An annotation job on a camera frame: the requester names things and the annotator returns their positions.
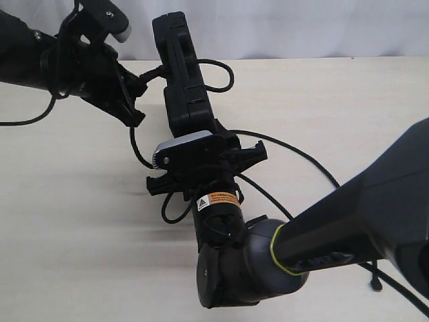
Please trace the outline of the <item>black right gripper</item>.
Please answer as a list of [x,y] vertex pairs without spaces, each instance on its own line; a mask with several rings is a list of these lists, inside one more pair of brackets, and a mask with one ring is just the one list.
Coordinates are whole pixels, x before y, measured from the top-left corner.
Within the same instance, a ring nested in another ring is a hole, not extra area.
[[190,191],[198,185],[210,182],[226,181],[226,176],[250,169],[256,164],[267,160],[267,151],[264,143],[259,140],[251,148],[242,148],[239,138],[231,133],[217,133],[226,139],[227,149],[219,156],[217,161],[200,166],[177,171],[167,171],[160,177],[146,178],[146,188],[151,196],[168,193],[183,193],[190,196]]

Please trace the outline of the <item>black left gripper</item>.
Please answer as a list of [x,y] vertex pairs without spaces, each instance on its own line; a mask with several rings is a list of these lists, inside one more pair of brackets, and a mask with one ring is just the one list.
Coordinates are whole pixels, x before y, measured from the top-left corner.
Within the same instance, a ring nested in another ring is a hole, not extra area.
[[42,52],[40,72],[57,99],[80,97],[126,127],[138,127],[145,119],[135,101],[147,91],[147,84],[117,61],[109,45],[62,38]]

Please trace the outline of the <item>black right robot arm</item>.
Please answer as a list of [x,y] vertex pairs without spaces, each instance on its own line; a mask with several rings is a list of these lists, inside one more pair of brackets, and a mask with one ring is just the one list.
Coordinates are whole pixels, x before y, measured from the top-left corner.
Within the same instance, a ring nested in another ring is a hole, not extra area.
[[374,163],[287,221],[245,221],[235,178],[264,161],[232,132],[208,130],[161,143],[152,195],[182,193],[198,244],[196,282],[207,308],[253,306],[296,292],[309,273],[390,261],[428,296],[428,120],[412,125]]

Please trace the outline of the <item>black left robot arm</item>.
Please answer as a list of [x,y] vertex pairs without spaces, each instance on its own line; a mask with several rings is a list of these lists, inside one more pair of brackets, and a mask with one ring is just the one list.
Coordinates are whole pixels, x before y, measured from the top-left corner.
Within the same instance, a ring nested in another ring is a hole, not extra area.
[[111,1],[75,1],[55,36],[31,29],[20,18],[1,12],[1,82],[45,90],[48,108],[25,121],[3,121],[1,126],[24,126],[45,118],[56,101],[69,96],[138,127],[145,114],[135,108],[146,90],[143,81],[118,61],[105,40],[125,42],[131,26]]

